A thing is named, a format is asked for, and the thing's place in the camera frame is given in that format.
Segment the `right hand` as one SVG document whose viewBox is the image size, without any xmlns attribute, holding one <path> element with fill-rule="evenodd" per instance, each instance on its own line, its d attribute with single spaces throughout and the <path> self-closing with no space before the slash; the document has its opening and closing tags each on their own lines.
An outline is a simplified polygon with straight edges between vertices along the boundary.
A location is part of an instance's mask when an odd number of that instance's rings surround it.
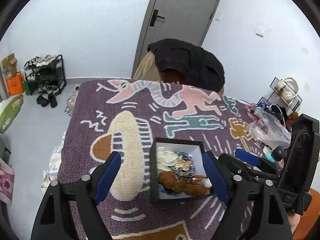
<svg viewBox="0 0 320 240">
<path fill-rule="evenodd" d="M 291 232 L 294 233 L 294 231 L 296 230 L 296 228 L 300 222 L 300 215 L 296 214 L 294 211 L 287 211 L 286 214 L 287 214 L 287 217 L 289 220 Z"/>
</svg>

